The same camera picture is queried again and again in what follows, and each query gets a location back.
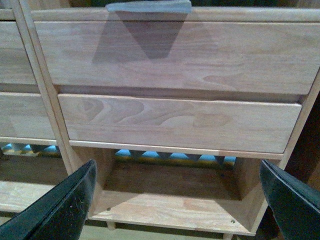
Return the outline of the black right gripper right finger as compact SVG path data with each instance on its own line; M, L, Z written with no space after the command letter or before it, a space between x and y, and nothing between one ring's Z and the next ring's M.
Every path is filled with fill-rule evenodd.
M286 240L320 238L320 192L263 159L259 179L268 206Z

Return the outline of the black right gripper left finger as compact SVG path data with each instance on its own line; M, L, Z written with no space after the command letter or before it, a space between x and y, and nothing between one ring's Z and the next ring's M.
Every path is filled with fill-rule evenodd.
M77 171L0 226L2 240L78 240L97 182L91 159Z

